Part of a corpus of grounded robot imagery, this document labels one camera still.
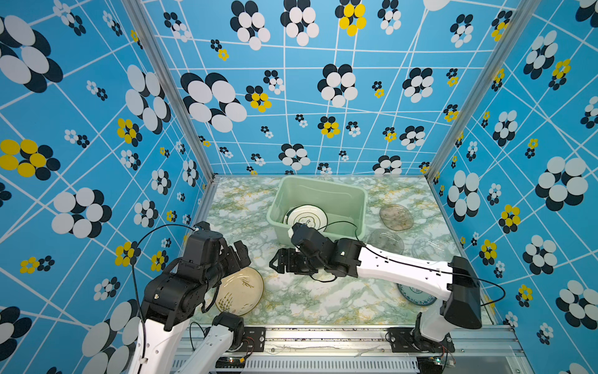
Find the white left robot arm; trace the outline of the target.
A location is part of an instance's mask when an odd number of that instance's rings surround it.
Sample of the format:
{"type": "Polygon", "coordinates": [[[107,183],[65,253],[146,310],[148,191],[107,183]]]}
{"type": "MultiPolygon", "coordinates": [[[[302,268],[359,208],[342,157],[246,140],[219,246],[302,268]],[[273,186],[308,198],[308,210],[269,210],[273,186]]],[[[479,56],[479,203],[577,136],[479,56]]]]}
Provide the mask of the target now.
{"type": "MultiPolygon", "coordinates": [[[[183,334],[196,309],[207,310],[205,296],[218,291],[225,277],[251,263],[247,246],[227,244],[223,235],[198,228],[188,238],[184,254],[172,260],[146,285],[140,304],[141,321],[130,373],[169,373],[183,334]]],[[[243,342],[244,320],[232,313],[215,317],[207,336],[179,369],[180,373],[214,373],[217,361],[243,342]]]]}

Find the white black-rimmed flower plate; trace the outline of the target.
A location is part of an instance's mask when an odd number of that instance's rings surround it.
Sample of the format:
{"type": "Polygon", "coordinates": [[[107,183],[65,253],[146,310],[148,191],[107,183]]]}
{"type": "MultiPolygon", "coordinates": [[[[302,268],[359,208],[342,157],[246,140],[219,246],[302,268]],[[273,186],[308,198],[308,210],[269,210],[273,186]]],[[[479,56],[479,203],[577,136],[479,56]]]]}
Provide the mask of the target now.
{"type": "Polygon", "coordinates": [[[289,226],[305,224],[310,228],[319,230],[329,223],[325,211],[314,205],[305,204],[290,209],[284,216],[283,222],[289,226]]]}

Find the beige bamboo print plate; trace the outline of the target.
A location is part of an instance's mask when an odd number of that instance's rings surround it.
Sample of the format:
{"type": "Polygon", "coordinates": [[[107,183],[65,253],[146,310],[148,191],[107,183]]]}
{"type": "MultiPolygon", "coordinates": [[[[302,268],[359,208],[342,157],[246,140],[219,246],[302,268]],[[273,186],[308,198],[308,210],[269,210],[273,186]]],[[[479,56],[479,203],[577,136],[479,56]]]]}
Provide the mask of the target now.
{"type": "Polygon", "coordinates": [[[225,277],[216,297],[216,307],[221,312],[244,316],[260,303],[264,293],[261,274],[251,267],[225,277]]]}

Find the clear colourless glass plate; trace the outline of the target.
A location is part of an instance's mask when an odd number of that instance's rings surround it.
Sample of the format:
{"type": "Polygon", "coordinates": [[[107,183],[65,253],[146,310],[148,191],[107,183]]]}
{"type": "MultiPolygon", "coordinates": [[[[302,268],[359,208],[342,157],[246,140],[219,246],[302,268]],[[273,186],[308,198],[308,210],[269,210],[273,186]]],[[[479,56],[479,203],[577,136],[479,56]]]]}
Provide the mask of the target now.
{"type": "Polygon", "coordinates": [[[438,244],[427,238],[415,239],[411,245],[410,252],[412,257],[419,260],[448,262],[453,258],[453,254],[442,244],[438,244]]]}

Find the blue patterned plate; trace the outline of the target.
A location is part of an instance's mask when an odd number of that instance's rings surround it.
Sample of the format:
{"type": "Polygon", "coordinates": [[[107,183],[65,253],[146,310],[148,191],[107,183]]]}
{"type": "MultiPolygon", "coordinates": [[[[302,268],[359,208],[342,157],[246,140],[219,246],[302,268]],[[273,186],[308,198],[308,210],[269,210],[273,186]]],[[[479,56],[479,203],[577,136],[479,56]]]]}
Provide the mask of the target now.
{"type": "Polygon", "coordinates": [[[410,303],[419,306],[430,306],[433,305],[437,298],[419,290],[417,288],[411,288],[405,285],[397,285],[400,294],[410,303]]]}

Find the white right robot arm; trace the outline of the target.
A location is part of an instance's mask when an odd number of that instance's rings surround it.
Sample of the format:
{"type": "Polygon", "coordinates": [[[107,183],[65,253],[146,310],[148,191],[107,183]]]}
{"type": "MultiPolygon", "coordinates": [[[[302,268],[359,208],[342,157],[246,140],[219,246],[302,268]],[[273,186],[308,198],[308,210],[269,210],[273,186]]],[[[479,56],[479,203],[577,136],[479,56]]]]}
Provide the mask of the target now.
{"type": "Polygon", "coordinates": [[[416,341],[440,343],[456,328],[483,326],[480,282],[462,257],[449,262],[420,260],[355,239],[301,239],[294,249],[279,249],[269,267],[278,274],[313,277],[325,271],[336,279],[387,280],[431,295],[436,301],[417,317],[412,333],[416,341]]]}

